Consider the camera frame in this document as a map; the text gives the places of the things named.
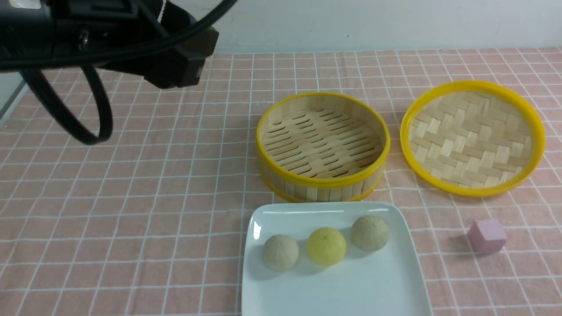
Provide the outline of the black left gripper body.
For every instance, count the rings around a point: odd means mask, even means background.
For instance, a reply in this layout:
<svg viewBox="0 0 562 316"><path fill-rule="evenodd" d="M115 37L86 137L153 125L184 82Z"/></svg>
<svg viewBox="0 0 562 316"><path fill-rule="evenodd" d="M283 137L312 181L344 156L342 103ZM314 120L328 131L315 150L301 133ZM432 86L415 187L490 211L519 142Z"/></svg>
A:
<svg viewBox="0 0 562 316"><path fill-rule="evenodd" d="M137 0L138 20L128 26L128 33L118 36L118 43L142 43L162 40L196 22L183 8L166 0ZM208 27L193 38L163 52L107 63L107 70L143 77L159 89L196 86L205 60L214 53L219 31Z"/></svg>

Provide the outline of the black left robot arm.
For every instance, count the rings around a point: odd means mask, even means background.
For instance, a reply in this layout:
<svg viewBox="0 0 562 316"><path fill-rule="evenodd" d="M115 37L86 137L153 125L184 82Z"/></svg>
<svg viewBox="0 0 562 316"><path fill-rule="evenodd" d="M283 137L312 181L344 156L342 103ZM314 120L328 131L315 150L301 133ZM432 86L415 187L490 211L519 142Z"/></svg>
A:
<svg viewBox="0 0 562 316"><path fill-rule="evenodd" d="M3 0L0 22L5 58L11 42L23 57L63 57L161 40L196 20L168 0ZM170 50L97 67L141 76L160 89L196 86L218 38L208 27Z"/></svg>

